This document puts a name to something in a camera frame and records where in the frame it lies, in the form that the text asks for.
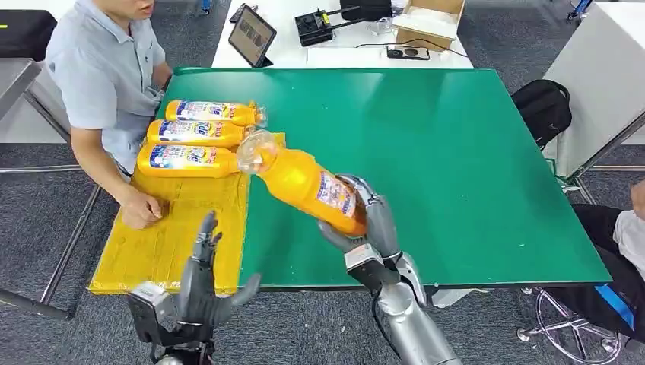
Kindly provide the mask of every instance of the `cardboard box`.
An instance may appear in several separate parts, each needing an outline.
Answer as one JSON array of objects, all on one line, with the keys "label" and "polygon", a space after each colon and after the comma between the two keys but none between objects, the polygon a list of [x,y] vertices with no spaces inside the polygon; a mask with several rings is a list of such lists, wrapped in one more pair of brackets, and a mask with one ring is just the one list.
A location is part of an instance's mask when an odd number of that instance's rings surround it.
[{"label": "cardboard box", "polygon": [[429,42],[414,41],[409,44],[436,51],[450,48],[457,38],[457,27],[462,18],[465,0],[409,0],[392,25],[398,29],[397,42],[415,38]]}]

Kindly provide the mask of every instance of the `man's arm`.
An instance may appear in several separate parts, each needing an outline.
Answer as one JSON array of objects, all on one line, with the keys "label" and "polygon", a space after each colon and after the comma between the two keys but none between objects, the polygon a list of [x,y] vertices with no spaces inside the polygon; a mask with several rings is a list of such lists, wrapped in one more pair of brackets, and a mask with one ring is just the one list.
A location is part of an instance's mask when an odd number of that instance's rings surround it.
[{"label": "man's arm", "polygon": [[173,69],[166,63],[166,51],[157,41],[157,35],[154,34],[153,30],[152,34],[152,83],[165,91],[167,82],[170,80],[170,76],[173,75]]},{"label": "man's arm", "polygon": [[631,187],[631,202],[636,215],[645,220],[645,180]]},{"label": "man's arm", "polygon": [[173,75],[173,69],[164,61],[152,68],[152,82],[159,88],[164,89],[166,83]]},{"label": "man's arm", "polygon": [[101,144],[100,129],[71,128],[71,148],[83,170],[118,201],[133,228],[144,228],[161,218],[157,199],[139,192],[119,173]]}]

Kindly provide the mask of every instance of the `gray carpet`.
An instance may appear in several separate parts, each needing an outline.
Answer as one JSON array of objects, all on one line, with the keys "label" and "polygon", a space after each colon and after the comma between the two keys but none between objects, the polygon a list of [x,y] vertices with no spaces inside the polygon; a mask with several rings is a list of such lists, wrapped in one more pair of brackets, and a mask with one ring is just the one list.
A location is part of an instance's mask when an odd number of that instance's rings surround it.
[{"label": "gray carpet", "polygon": [[[153,24],[171,65],[209,66],[228,6],[157,2]],[[468,0],[459,33],[475,67],[495,68],[510,91],[541,77],[574,31],[568,1]],[[0,166],[71,163],[61,145],[0,144]],[[645,163],[645,148],[620,148],[605,163]],[[595,197],[629,208],[628,186],[643,174],[588,173]],[[91,181],[83,173],[0,175],[0,287],[38,298],[56,264]],[[580,200],[573,194],[572,200]],[[75,309],[70,322],[0,305],[1,364],[146,364],[122,296],[94,296],[84,286],[116,214],[104,192],[81,236],[53,302]],[[514,289],[472,293],[430,309],[465,364],[569,364],[543,338],[523,343],[515,328],[535,325],[533,296]],[[570,338],[563,338],[573,345]],[[370,317],[364,292],[261,293],[215,334],[221,364],[373,364],[398,361]],[[645,351],[616,363],[643,363]]]}]

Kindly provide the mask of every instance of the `bottle label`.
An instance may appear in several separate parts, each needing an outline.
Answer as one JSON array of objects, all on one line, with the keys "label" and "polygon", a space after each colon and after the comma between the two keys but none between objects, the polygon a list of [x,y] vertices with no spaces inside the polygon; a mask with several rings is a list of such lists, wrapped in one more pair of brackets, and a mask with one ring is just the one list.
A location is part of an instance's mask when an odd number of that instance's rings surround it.
[{"label": "bottle label", "polygon": [[158,169],[182,169],[212,165],[217,148],[159,145],[152,148],[150,166]]},{"label": "bottle label", "polygon": [[320,173],[320,188],[317,198],[330,207],[340,210],[348,217],[354,216],[356,195],[344,183],[326,171]]},{"label": "bottle label", "polygon": [[159,140],[166,142],[179,142],[189,139],[198,139],[221,135],[221,126],[223,123],[217,122],[215,131],[211,131],[211,123],[202,120],[188,121],[178,120],[176,122],[163,121],[159,125]]},{"label": "bottle label", "polygon": [[177,107],[177,118],[211,119],[213,117],[230,119],[235,116],[235,104],[211,103],[206,101],[182,101]]}]

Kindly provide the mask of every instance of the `cable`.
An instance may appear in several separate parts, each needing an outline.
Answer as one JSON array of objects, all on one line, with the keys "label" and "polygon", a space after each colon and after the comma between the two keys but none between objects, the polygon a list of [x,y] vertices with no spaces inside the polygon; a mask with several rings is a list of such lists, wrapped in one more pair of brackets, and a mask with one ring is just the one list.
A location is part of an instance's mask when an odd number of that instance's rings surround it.
[{"label": "cable", "polygon": [[396,350],[394,347],[394,344],[392,343],[392,340],[389,339],[389,336],[385,333],[385,329],[383,328],[383,325],[381,324],[381,320],[379,319],[379,316],[377,316],[377,300],[379,299],[379,295],[381,294],[381,290],[383,287],[380,287],[379,290],[377,290],[377,293],[374,294],[372,298],[372,317],[374,317],[374,321],[376,321],[377,326],[379,328],[379,331],[381,331],[381,335],[385,340],[387,341],[387,344],[392,348],[392,351],[394,351],[394,354],[400,359],[401,356],[399,355],[399,352]]},{"label": "cable", "polygon": [[452,53],[454,53],[454,54],[456,54],[456,55],[459,55],[459,56],[462,56],[462,57],[466,57],[466,58],[468,58],[468,56],[467,56],[467,55],[464,55],[463,53],[459,53],[459,52],[457,52],[457,51],[453,51],[453,50],[452,50],[452,49],[450,49],[450,48],[446,48],[446,47],[444,47],[444,46],[440,46],[440,45],[436,44],[435,42],[432,42],[432,41],[430,41],[430,40],[424,40],[423,38],[414,38],[413,40],[406,40],[405,42],[398,42],[398,43],[363,43],[363,44],[359,44],[359,45],[358,45],[358,46],[356,46],[355,48],[359,48],[359,47],[362,47],[362,46],[402,46],[402,45],[405,45],[405,44],[407,44],[407,43],[414,42],[414,41],[416,41],[416,40],[420,40],[421,42],[428,42],[429,44],[431,44],[431,45],[433,45],[433,46],[439,47],[439,48],[444,49],[444,50],[446,50],[446,51],[450,51],[450,52],[452,52]]}]

